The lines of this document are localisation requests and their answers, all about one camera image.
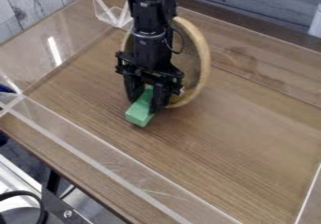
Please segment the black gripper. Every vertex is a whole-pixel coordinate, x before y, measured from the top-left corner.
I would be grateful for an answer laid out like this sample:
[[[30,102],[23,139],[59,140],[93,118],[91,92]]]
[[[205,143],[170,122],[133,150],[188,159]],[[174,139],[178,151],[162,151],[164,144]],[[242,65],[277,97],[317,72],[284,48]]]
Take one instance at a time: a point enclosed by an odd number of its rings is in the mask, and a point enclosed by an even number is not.
[[[118,52],[115,72],[123,76],[130,102],[134,102],[145,92],[145,86],[153,86],[150,112],[160,112],[170,101],[170,96],[182,94],[185,72],[172,63],[161,64],[149,69],[137,64],[131,52]]]

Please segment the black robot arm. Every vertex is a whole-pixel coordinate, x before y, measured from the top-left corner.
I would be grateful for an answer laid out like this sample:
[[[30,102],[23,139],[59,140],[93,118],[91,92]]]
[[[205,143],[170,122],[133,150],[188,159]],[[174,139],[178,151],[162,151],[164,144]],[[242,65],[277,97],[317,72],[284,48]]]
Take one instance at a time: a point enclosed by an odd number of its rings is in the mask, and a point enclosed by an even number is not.
[[[125,78],[130,102],[153,87],[150,113],[160,112],[170,104],[172,95],[181,95],[185,72],[172,63],[173,33],[182,32],[172,22],[177,16],[176,0],[129,0],[133,17],[131,51],[119,51],[115,56],[115,71]]]

